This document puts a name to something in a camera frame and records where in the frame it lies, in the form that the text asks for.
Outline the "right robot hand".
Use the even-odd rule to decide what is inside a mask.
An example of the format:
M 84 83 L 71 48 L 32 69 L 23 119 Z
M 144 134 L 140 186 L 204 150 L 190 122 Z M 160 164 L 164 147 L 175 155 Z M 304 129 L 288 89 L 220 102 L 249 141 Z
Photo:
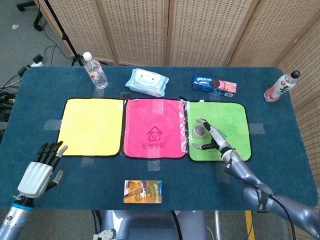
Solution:
M 211 126 L 205 119 L 202 118 L 196 119 L 196 122 L 202 124 L 203 127 L 207 130 L 207 132 L 211 136 L 211 142 L 204 145 L 193 143 L 193 147 L 201 151 L 208 149 L 218 150 L 221 154 L 221 159 L 225 164 L 232 165 L 234 161 L 241 160 L 241 157 L 237 153 L 236 149 L 232 148 L 232 146 L 227 142 L 225 137 L 217 128 Z

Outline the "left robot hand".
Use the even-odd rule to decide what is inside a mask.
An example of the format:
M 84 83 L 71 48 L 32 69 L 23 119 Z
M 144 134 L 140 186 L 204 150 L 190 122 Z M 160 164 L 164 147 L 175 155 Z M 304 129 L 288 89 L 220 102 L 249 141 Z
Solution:
M 51 177 L 67 149 L 68 146 L 59 141 L 45 143 L 38 150 L 17 187 L 19 199 L 38 199 L 60 183 L 64 175 L 63 170 L 59 170 L 53 179 Z

